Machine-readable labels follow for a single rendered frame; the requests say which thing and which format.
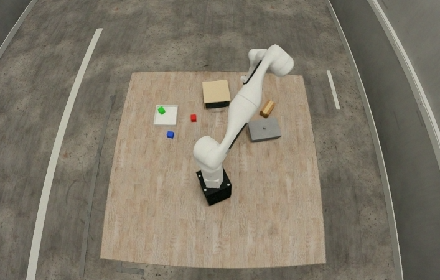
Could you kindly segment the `brown cardboard box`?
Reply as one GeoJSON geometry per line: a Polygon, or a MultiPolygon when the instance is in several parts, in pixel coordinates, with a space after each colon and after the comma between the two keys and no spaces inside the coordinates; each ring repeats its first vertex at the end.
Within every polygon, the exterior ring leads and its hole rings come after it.
{"type": "Polygon", "coordinates": [[[268,101],[265,103],[264,107],[260,111],[260,115],[264,118],[267,118],[268,115],[272,112],[273,108],[275,107],[275,102],[268,99],[268,101]]]}

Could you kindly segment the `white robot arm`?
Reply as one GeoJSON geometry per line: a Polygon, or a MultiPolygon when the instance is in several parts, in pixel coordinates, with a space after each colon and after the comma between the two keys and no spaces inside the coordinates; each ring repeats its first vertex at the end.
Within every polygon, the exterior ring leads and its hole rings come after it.
{"type": "Polygon", "coordinates": [[[252,49],[248,57],[248,76],[241,76],[240,80],[245,84],[228,108],[227,131],[221,145],[210,136],[204,136],[194,146],[194,158],[201,168],[206,187],[220,188],[223,182],[222,162],[260,107],[263,79],[267,69],[277,77],[284,77],[294,66],[293,59],[278,45],[272,45],[268,50],[252,49]]]}

